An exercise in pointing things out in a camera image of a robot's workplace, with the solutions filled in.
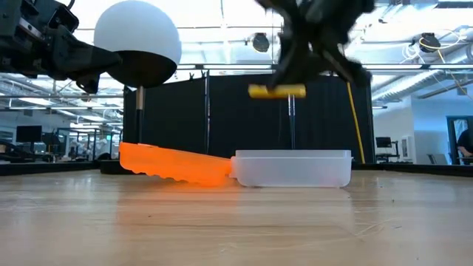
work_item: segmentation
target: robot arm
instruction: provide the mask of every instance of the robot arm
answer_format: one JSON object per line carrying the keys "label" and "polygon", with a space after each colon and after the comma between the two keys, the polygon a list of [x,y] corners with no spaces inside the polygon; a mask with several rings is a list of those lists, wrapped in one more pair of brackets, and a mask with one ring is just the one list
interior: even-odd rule
{"label": "robot arm", "polygon": [[338,49],[362,13],[372,12],[374,0],[256,0],[284,19],[279,65],[268,89],[281,83],[304,83],[332,71],[357,87],[370,85],[371,74],[349,61]]}
{"label": "robot arm", "polygon": [[100,74],[121,64],[110,51],[77,40],[79,20],[54,0],[0,1],[0,72],[68,78],[96,93]]}

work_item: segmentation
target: translucent container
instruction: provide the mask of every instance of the translucent container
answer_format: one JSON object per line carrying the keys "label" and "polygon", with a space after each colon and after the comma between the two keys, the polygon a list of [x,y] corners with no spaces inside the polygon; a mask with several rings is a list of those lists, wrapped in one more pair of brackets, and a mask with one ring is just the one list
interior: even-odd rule
{"label": "translucent container", "polygon": [[351,151],[237,151],[231,177],[245,186],[344,187],[351,178]]}

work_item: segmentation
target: black backdrop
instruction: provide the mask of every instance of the black backdrop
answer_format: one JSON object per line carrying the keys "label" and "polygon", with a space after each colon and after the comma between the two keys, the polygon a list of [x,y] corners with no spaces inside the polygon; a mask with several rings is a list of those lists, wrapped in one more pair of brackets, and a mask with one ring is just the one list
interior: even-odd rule
{"label": "black backdrop", "polygon": [[248,95],[248,84],[267,80],[267,75],[210,77],[209,154],[229,158],[241,149],[290,149],[287,99]]}
{"label": "black backdrop", "polygon": [[[205,153],[205,80],[166,83],[146,89],[143,143]],[[123,141],[135,141],[136,93],[125,92]]]}
{"label": "black backdrop", "polygon": [[[237,149],[291,149],[288,101],[255,100],[248,84],[269,75],[208,79],[210,124],[205,119],[205,80],[167,83],[146,90],[143,142],[163,148],[231,157]],[[364,155],[374,163],[369,89],[352,88]],[[135,140],[134,92],[125,92],[123,141]],[[307,97],[295,100],[296,149],[349,149],[360,161],[346,83],[321,76],[307,84]]]}
{"label": "black backdrop", "polygon": [[[296,149],[349,149],[361,162],[347,84],[321,76],[306,84],[307,97],[295,100]],[[374,163],[370,89],[352,88],[367,163]]]}

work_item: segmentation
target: orange object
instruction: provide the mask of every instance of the orange object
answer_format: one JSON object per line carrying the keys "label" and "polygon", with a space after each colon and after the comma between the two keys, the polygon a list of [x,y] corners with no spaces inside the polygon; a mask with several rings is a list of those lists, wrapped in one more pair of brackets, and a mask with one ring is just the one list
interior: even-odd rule
{"label": "orange object", "polygon": [[146,144],[120,144],[120,164],[136,174],[171,177],[205,186],[229,184],[230,159],[164,149]]}

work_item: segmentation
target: wooden surface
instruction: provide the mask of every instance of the wooden surface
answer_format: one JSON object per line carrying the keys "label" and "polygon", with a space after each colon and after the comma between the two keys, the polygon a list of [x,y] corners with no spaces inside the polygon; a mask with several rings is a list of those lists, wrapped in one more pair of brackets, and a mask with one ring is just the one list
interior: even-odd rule
{"label": "wooden surface", "polygon": [[0,265],[468,265],[473,179],[195,188],[97,171],[0,178]]}

